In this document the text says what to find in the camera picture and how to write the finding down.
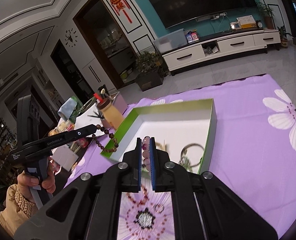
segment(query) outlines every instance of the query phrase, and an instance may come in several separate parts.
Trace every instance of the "plastic storage bin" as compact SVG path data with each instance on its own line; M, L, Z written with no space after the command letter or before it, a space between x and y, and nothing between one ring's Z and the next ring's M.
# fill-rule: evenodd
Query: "plastic storage bin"
M184 29L180 29L154 40L153 43L161 53L164 53L184 46L188 42Z

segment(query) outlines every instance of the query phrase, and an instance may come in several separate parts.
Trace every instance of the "red straw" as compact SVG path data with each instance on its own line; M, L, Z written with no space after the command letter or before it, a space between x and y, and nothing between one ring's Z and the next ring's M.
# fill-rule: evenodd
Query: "red straw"
M94 94L94 97L97 98L100 102L103 101L103 99L101 98L101 96L98 95L97 93Z

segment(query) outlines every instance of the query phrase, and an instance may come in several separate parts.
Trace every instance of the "human hand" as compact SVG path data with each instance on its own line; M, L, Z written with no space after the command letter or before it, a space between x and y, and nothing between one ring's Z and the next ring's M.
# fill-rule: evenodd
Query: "human hand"
M46 189L48 193L54 193L56 186L55 176L53 173L53 167L51 163L48 164L47 174L48 177L42 182L42 187ZM18 175L17 181L19 191L24 196L24 198L31 203L35 203L29 187L37 186L39 184L39 179L34 176L22 173Z

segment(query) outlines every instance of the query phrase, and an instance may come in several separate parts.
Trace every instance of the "brown beaded bracelet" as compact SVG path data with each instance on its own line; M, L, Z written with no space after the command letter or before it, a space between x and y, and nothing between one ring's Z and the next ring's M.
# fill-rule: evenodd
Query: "brown beaded bracelet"
M105 134L109 136L109 138L112 139L112 141L115 143L115 147L112 149L106 149L104 146L101 145L100 141L97 140L97 136L95 134L92 135L92 138L96 141L96 144L100 149L102 149L104 152L112 153L116 152L119 144L117 143L117 139L115 138L115 135L113 133L109 133L108 129L105 127L101 126L100 124L96 125L97 130L101 130Z

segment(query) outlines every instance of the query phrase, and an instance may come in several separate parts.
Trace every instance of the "potted plant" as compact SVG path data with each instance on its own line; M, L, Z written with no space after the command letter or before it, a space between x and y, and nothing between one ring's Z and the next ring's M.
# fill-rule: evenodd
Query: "potted plant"
M141 72L136 77L136 83L142 91L162 85L165 71L162 68L162 57L155 51L140 52L136 68Z
M284 25L281 26L280 28L278 27L278 31L281 39L281 47L287 48L288 47L287 35L292 36L291 33L286 32L286 28L284 27Z
M272 21L272 17L274 16L273 9L269 7L269 5L263 4L261 2L257 3L257 7L259 14L264 18L267 28L274 29L275 27Z

